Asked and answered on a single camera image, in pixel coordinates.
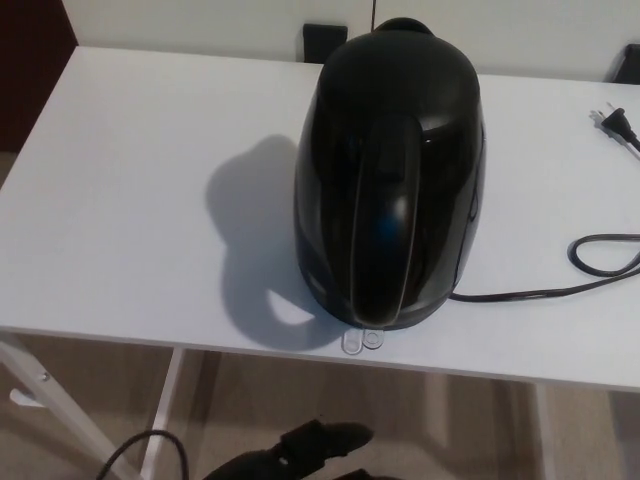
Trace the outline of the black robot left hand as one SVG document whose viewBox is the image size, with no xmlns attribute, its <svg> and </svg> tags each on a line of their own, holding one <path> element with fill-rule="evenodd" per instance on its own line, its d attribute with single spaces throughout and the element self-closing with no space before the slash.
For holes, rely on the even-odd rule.
<svg viewBox="0 0 640 480">
<path fill-rule="evenodd" d="M 374 436 L 356 422 L 325 424 L 309 421 L 280 437 L 269 449 L 243 453 L 206 479 L 305 479 L 323 469 L 328 460 L 346 457 Z"/>
</svg>

